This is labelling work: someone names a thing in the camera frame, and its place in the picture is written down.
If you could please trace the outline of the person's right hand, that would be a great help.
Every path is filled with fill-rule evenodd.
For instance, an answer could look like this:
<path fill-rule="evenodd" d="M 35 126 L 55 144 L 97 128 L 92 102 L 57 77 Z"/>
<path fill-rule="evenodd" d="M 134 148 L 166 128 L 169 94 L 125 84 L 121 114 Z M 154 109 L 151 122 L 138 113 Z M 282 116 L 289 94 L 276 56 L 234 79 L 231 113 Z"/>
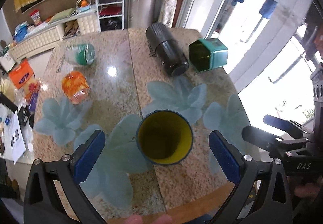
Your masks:
<path fill-rule="evenodd" d="M 294 190 L 294 194 L 299 198 L 316 198 L 319 191 L 320 186 L 313 183 L 307 183 L 303 186 L 297 186 Z"/>

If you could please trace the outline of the person's hand holding gripper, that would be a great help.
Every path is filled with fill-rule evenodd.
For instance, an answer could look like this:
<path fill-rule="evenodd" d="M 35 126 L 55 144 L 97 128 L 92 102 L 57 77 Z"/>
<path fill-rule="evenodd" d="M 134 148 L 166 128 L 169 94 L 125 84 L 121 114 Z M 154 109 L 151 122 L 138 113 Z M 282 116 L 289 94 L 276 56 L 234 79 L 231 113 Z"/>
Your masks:
<path fill-rule="evenodd" d="M 124 224 L 170 224 L 172 223 L 172 217 L 168 214 L 163 214 L 156 219 L 151 219 L 148 217 L 142 217 L 140 215 L 131 215 L 123 221 Z"/>

